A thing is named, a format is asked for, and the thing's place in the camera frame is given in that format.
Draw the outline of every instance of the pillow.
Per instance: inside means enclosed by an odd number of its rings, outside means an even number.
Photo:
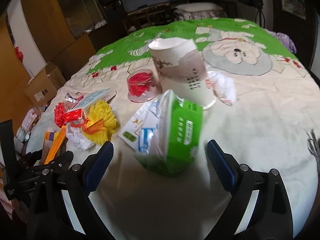
[[[195,2],[195,3],[186,3],[176,6],[180,11],[185,12],[201,12],[201,11],[211,11],[211,10],[220,10],[223,11],[223,8],[215,3],[210,2]]]

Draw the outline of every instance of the clear plastic container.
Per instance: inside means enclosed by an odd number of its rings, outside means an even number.
[[[128,98],[132,102],[143,103],[155,98],[161,92],[161,85],[150,69],[140,69],[127,78]]]

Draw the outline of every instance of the cardboard box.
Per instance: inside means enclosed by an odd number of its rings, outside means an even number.
[[[66,83],[60,70],[49,62],[40,72],[32,78],[25,93],[37,107],[44,106],[57,95],[58,89]]]

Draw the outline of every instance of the paper cup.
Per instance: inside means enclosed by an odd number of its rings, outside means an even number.
[[[149,44],[163,91],[173,92],[209,109],[215,96],[207,79],[203,59],[194,41],[183,38],[156,39]]]

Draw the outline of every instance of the white crochet cloth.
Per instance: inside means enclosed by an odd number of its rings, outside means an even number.
[[[217,71],[208,71],[211,88],[226,105],[233,105],[237,99],[233,79]]]
[[[71,127],[67,125],[66,137],[71,141],[74,146],[85,151],[94,145],[94,142],[88,140],[80,130],[80,128]]]

